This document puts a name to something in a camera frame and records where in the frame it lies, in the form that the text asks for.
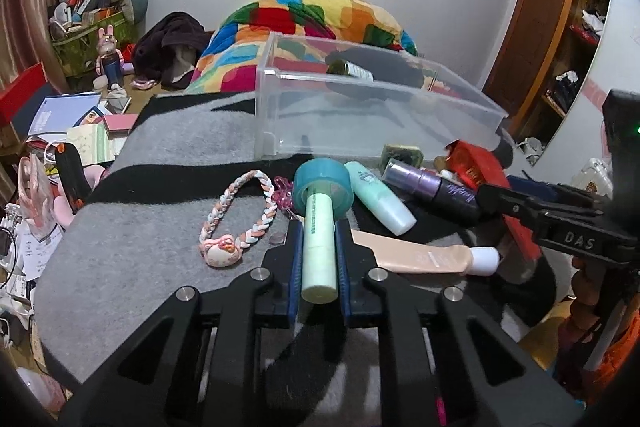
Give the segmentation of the pale green tube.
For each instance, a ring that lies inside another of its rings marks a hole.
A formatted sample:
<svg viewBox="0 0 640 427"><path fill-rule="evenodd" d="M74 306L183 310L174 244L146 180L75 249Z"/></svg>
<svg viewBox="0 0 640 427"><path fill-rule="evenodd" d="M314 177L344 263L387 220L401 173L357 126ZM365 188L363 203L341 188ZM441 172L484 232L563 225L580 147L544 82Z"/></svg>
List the pale green tube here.
<svg viewBox="0 0 640 427"><path fill-rule="evenodd" d="M313 305L332 303L338 296L332 199L322 193L307 199L300 293Z"/></svg>

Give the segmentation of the light blue bottle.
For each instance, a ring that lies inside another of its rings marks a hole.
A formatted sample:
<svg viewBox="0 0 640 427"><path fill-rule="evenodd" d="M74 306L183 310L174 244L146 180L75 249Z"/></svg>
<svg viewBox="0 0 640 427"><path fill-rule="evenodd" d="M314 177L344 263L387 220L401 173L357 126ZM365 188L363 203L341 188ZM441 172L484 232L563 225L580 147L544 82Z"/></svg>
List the light blue bottle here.
<svg viewBox="0 0 640 427"><path fill-rule="evenodd" d="M416 224L416 218L394 192L358 161L344 165L349 173L352 191L372 215L395 236L405 234Z"/></svg>

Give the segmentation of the green square small box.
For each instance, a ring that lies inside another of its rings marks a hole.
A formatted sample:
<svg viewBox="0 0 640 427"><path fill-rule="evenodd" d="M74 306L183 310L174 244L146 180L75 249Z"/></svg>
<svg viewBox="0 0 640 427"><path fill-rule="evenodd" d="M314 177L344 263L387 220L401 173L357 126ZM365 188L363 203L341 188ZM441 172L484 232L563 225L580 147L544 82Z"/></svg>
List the green square small box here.
<svg viewBox="0 0 640 427"><path fill-rule="evenodd" d="M413 145L385 144L383 146L378 170L383 172L391 160L400 161L414 168L423 164L423 153L419 147Z"/></svg>

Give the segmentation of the dark purple clothes pile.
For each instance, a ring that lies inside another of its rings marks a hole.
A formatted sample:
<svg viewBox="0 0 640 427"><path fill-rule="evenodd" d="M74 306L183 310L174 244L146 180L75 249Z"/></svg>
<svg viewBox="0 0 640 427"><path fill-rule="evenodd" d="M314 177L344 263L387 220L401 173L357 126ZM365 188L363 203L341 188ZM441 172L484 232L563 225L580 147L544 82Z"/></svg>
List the dark purple clothes pile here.
<svg viewBox="0 0 640 427"><path fill-rule="evenodd" d="M186 89L212 35L188 13L172 12L134 46L134 72L165 89Z"/></svg>

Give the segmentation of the pink small book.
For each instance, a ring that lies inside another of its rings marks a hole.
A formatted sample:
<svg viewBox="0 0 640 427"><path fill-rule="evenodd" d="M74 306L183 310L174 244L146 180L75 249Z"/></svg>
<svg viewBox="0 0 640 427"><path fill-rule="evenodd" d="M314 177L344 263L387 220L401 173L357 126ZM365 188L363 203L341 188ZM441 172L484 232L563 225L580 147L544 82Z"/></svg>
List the pink small book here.
<svg viewBox="0 0 640 427"><path fill-rule="evenodd" d="M105 115L103 121L108 133L128 134L134 127L137 114Z"/></svg>

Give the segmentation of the purple spray bottle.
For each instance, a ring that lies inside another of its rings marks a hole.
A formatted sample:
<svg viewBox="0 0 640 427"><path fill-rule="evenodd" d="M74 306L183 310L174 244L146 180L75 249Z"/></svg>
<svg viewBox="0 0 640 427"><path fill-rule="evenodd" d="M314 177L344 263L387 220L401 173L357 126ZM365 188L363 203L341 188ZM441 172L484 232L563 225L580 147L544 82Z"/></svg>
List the purple spray bottle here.
<svg viewBox="0 0 640 427"><path fill-rule="evenodd" d="M480 217L475 193L435 173L412 167L391 159L382 174L385 183L393 185L409 195L432 202L439 208L466 219Z"/></svg>

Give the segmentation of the dark green spray bottle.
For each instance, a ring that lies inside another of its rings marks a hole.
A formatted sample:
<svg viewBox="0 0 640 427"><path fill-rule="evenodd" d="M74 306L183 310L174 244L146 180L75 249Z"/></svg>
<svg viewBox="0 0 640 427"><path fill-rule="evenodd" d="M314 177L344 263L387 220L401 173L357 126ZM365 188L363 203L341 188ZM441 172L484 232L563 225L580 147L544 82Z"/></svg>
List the dark green spray bottle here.
<svg viewBox="0 0 640 427"><path fill-rule="evenodd" d="M326 72L335 76L347 76L368 81L374 80L372 72L369 72L367 69L352 62L343 60L342 58L338 58L331 62L326 69Z"/></svg>

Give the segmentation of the beige cosmetic tube white cap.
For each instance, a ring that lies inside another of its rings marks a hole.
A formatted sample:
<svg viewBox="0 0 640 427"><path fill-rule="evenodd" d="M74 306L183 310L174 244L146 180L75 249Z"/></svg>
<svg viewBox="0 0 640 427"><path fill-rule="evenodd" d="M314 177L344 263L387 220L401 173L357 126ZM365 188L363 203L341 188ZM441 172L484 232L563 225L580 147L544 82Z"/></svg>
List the beige cosmetic tube white cap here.
<svg viewBox="0 0 640 427"><path fill-rule="evenodd" d="M470 274L489 277L500 262L494 247L438 247L352 230L357 245L371 249L379 267L401 274Z"/></svg>

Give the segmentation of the pink rabbit figurine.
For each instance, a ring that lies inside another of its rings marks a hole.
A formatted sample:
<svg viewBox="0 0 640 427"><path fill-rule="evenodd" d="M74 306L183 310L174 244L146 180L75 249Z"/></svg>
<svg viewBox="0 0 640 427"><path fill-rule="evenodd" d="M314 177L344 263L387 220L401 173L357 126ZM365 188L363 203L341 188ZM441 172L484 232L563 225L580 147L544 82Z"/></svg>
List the pink rabbit figurine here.
<svg viewBox="0 0 640 427"><path fill-rule="evenodd" d="M108 25L100 27L98 31L98 43L96 44L96 75L105 76L107 87L124 87L124 74L122 73L122 52L117 47L117 39L114 35L114 27Z"/></svg>

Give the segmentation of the red box on desk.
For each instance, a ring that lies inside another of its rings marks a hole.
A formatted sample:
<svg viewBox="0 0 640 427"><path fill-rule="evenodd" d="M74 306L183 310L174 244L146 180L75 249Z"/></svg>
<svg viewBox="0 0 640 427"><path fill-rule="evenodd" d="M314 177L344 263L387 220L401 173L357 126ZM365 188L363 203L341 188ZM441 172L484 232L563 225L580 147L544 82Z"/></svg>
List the red box on desk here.
<svg viewBox="0 0 640 427"><path fill-rule="evenodd" d="M47 83L41 62L21 72L0 95L0 124L9 126L18 111Z"/></svg>

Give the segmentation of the wooden shelf unit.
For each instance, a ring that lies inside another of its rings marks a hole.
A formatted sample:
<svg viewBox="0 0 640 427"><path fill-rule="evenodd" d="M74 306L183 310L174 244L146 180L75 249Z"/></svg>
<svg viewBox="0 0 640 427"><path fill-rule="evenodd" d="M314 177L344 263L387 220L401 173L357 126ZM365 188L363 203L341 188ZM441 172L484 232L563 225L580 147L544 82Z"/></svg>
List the wooden shelf unit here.
<svg viewBox="0 0 640 427"><path fill-rule="evenodd" d="M484 92L515 141L549 143L575 102L610 0L518 0Z"/></svg>

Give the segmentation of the red box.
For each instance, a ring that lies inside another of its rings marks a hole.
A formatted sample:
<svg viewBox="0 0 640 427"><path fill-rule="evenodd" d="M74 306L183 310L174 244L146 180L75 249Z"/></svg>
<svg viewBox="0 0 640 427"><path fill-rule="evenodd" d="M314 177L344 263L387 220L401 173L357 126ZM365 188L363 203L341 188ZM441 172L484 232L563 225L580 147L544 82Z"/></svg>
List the red box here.
<svg viewBox="0 0 640 427"><path fill-rule="evenodd" d="M18 111L47 83L41 62L21 72L0 95L0 124L9 126Z"/></svg>
<svg viewBox="0 0 640 427"><path fill-rule="evenodd" d="M451 142L446 150L447 166L467 187L477 191L481 186L491 185L511 190L498 157L490 150L461 140ZM500 221L506 226L506 236L512 239L524 260L537 261L541 257L532 231L514 217L501 215Z"/></svg>

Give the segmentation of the green storage basket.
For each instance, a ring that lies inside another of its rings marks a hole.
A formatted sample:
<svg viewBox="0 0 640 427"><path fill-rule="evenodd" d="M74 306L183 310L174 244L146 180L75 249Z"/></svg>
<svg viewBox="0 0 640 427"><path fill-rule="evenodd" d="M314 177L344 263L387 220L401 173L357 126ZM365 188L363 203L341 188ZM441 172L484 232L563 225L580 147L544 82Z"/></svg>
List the green storage basket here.
<svg viewBox="0 0 640 427"><path fill-rule="evenodd" d="M135 43L138 40L137 26L129 23L124 14L119 12L104 18L104 20L99 20L92 26L72 31L64 39L51 42L65 77L85 75L86 72L90 72L96 67L98 31L107 29L108 26L113 27L113 34L118 44Z"/></svg>

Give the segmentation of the clear plastic storage box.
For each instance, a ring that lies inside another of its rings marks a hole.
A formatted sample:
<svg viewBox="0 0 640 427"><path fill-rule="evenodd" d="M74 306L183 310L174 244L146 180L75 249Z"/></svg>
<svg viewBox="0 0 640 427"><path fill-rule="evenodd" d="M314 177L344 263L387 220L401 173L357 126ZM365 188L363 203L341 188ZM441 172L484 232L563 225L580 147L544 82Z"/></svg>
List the clear plastic storage box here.
<svg viewBox="0 0 640 427"><path fill-rule="evenodd" d="M377 160L385 144L413 145L433 158L456 140L494 146L506 112L446 66L428 89L326 72L332 51L365 46L274 32L256 72L255 155Z"/></svg>

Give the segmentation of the blue white booklet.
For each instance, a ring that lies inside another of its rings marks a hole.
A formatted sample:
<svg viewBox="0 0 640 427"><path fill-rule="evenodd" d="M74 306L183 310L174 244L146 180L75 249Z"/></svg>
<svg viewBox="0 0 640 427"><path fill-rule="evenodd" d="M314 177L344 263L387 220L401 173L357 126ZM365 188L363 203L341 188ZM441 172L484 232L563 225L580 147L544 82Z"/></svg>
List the blue white booklet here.
<svg viewBox="0 0 640 427"><path fill-rule="evenodd" d="M100 100L101 95L96 92L48 96L32 118L27 135L64 134Z"/></svg>

